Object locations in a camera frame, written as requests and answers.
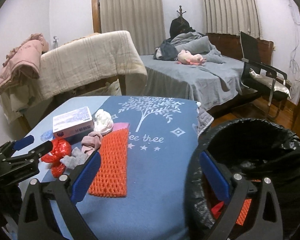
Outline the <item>right beige curtain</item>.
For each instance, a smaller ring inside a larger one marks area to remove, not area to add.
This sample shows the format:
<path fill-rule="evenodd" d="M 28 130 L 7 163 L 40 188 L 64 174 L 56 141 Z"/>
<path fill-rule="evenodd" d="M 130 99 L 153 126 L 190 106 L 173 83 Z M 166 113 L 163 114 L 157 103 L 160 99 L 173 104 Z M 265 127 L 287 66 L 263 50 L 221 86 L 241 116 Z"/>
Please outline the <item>right beige curtain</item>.
<path fill-rule="evenodd" d="M 202 0 L 205 33 L 262 36 L 255 0 Z"/>

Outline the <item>dark blue clothing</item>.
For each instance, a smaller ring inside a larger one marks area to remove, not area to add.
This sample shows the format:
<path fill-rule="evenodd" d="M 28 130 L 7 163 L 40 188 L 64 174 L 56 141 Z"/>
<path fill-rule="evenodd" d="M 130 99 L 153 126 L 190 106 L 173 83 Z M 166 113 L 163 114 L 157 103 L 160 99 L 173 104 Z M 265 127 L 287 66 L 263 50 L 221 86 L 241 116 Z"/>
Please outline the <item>dark blue clothing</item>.
<path fill-rule="evenodd" d="M 164 40 L 162 44 L 155 48 L 153 59 L 161 61 L 175 61 L 178 56 L 177 49 L 171 45 L 170 40 Z"/>

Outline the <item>grey sock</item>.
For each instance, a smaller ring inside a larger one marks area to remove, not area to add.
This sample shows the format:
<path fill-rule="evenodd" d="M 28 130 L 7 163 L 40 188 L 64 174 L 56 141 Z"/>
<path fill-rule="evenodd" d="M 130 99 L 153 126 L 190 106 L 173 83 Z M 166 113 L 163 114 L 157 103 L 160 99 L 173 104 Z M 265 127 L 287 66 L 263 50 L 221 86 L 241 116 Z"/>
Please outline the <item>grey sock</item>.
<path fill-rule="evenodd" d="M 82 152 L 79 148 L 76 147 L 72 150 L 71 155 L 64 156 L 60 160 L 60 162 L 64 164 L 66 168 L 73 170 L 75 167 L 83 165 L 88 158 L 88 154 Z"/>

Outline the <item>pink face mask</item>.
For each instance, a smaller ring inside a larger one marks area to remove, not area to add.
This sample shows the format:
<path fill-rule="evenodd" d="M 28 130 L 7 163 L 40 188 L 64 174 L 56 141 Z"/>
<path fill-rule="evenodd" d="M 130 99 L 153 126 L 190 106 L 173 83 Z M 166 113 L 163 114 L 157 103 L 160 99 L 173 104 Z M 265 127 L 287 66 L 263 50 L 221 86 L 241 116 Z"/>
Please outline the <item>pink face mask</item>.
<path fill-rule="evenodd" d="M 121 129 L 129 129 L 129 123 L 127 122 L 116 122 L 113 124 L 112 132 L 119 131 Z"/>

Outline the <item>left beige curtain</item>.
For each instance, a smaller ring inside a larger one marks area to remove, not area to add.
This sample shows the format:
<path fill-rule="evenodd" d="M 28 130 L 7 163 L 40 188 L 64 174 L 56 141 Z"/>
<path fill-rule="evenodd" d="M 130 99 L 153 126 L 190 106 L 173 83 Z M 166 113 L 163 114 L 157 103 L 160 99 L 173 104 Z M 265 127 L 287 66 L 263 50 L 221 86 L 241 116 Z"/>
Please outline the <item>left beige curtain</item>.
<path fill-rule="evenodd" d="M 162 0 L 100 0 L 101 31 L 126 30 L 139 55 L 151 55 L 165 39 Z"/>

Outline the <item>beige quilt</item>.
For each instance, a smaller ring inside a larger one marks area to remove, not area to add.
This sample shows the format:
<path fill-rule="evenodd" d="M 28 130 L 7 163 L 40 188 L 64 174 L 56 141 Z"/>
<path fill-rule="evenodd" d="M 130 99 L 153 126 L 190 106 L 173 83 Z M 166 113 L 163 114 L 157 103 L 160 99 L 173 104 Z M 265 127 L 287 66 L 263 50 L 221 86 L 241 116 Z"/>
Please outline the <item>beige quilt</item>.
<path fill-rule="evenodd" d="M 40 59 L 40 77 L 23 79 L 0 95 L 8 122 L 30 107 L 98 80 L 124 76 L 126 93 L 142 95 L 147 71 L 126 30 L 94 34 L 49 49 Z"/>

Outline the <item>white medicine box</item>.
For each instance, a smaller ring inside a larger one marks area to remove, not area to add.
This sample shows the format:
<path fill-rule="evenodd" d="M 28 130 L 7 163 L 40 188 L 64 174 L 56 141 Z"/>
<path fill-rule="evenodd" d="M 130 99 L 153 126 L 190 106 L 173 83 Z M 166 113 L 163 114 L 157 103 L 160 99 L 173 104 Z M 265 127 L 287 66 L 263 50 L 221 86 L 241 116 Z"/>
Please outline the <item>white medicine box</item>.
<path fill-rule="evenodd" d="M 69 138 L 93 129 L 93 117 L 87 106 L 56 115 L 52 119 L 52 131 L 55 138 Z"/>

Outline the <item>red plastic bag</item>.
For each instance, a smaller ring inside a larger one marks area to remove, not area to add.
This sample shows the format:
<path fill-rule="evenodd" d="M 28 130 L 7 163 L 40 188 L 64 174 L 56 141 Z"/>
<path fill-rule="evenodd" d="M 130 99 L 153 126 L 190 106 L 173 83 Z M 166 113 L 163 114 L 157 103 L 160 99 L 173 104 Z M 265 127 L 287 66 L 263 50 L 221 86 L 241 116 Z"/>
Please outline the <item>red plastic bag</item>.
<path fill-rule="evenodd" d="M 53 139 L 53 148 L 50 153 L 41 157 L 41 161 L 51 164 L 51 173 L 54 178 L 59 178 L 65 171 L 66 166 L 61 159 L 71 155 L 71 145 L 64 139 Z"/>

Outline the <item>pink padded jacket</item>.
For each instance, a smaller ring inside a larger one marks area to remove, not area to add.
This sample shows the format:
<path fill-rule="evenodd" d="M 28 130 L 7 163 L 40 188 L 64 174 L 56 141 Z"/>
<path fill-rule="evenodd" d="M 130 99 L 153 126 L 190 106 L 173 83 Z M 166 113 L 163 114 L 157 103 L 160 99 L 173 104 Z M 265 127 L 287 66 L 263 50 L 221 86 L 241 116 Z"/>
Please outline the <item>pink padded jacket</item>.
<path fill-rule="evenodd" d="M 41 56 L 48 51 L 49 44 L 42 33 L 30 35 L 20 46 L 13 48 L 0 70 L 0 95 L 20 85 L 25 78 L 38 79 Z"/>

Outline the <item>black office chair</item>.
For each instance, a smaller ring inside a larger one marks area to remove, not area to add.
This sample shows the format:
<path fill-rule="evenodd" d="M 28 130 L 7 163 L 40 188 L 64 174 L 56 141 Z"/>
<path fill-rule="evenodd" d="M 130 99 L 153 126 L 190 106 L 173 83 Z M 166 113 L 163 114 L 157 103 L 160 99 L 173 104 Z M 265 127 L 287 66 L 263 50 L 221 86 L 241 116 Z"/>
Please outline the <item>black office chair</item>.
<path fill-rule="evenodd" d="M 287 74 L 271 65 L 261 62 L 260 54 L 258 52 L 258 41 L 256 38 L 242 31 L 239 32 L 239 38 L 243 53 L 242 61 L 244 62 L 241 85 L 268 97 L 265 118 L 268 120 L 275 120 L 280 113 L 282 102 L 289 99 L 283 93 L 273 91 L 275 81 L 277 80 L 287 87 Z M 273 79 L 272 89 L 253 80 L 249 75 L 250 68 L 257 74 L 271 77 Z"/>

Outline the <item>grey quilted cloth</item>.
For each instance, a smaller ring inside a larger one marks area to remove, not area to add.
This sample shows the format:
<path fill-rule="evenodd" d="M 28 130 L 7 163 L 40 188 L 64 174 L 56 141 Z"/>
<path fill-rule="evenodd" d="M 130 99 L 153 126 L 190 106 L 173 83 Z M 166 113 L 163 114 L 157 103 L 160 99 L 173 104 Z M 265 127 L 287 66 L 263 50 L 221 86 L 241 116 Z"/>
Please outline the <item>grey quilted cloth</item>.
<path fill-rule="evenodd" d="M 200 137 L 213 123 L 214 118 L 203 107 L 202 104 L 197 101 L 197 124 L 195 126 L 197 137 Z"/>

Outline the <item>orange foam net sheet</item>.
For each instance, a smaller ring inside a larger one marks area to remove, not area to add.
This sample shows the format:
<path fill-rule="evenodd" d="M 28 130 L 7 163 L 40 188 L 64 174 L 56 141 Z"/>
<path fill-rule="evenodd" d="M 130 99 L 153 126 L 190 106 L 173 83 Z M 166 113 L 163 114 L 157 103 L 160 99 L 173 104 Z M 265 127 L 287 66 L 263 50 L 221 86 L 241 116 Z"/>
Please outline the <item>orange foam net sheet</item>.
<path fill-rule="evenodd" d="M 127 195 L 128 128 L 110 132 L 102 140 L 101 166 L 88 193 L 95 197 L 120 198 Z"/>

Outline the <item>red cloth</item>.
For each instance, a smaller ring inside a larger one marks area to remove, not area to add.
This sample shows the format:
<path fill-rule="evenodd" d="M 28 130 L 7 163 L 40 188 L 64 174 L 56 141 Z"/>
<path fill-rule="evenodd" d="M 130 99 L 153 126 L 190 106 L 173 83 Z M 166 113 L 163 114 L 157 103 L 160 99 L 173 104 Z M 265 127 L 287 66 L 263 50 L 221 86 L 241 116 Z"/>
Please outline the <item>red cloth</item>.
<path fill-rule="evenodd" d="M 219 216 L 222 214 L 224 209 L 224 202 L 218 202 L 216 205 L 214 205 L 211 208 L 211 213 L 214 217 L 214 219 L 218 219 Z"/>

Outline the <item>blue tree-print tablecloth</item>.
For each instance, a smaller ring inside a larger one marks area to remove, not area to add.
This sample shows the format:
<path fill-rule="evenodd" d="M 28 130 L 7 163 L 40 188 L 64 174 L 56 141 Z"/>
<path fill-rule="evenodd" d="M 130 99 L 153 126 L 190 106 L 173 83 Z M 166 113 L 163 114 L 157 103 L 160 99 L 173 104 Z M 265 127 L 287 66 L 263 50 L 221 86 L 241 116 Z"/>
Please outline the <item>blue tree-print tablecloth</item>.
<path fill-rule="evenodd" d="M 32 130 L 34 146 L 47 139 L 52 119 L 81 107 L 103 109 L 115 122 L 129 123 L 127 195 L 100 198 L 86 195 L 77 208 L 99 239 L 188 239 L 184 189 L 187 167 L 198 145 L 195 101 L 175 99 L 179 106 L 166 118 L 143 117 L 123 110 L 128 96 L 72 98 L 46 116 Z"/>

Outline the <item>pink sock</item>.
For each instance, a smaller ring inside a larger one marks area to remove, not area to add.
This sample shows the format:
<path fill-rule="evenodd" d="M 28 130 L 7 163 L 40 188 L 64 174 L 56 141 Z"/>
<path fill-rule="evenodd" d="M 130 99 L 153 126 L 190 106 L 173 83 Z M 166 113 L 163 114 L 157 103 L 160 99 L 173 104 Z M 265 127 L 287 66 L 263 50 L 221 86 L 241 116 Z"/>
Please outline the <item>pink sock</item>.
<path fill-rule="evenodd" d="M 81 141 L 81 151 L 87 155 L 91 155 L 94 151 L 101 147 L 103 136 L 100 132 L 92 131 L 84 136 Z"/>

